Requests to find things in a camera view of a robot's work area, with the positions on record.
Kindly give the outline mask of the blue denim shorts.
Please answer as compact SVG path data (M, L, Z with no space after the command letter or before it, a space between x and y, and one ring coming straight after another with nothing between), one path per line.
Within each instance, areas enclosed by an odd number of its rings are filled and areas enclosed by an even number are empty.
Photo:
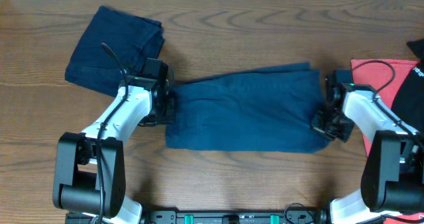
M308 62L198 78L172 94L168 148L314 153L329 144L311 129L325 102L320 72Z

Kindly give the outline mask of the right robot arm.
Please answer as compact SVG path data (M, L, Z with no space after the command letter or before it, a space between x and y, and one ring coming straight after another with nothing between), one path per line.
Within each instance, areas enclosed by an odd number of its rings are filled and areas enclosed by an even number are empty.
M372 143L359 190L330 203L331 223L376 223L423 212L423 136L405 124L368 85L327 86L327 105L311 128L328 140L349 139L354 127Z

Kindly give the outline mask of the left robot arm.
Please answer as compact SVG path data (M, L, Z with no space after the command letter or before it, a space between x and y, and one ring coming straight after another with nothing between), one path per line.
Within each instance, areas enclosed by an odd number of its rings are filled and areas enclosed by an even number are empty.
M102 115L57 145L52 201L90 223L140 223L142 206L126 195L124 147L140 125L157 125L172 101L167 79L131 76Z

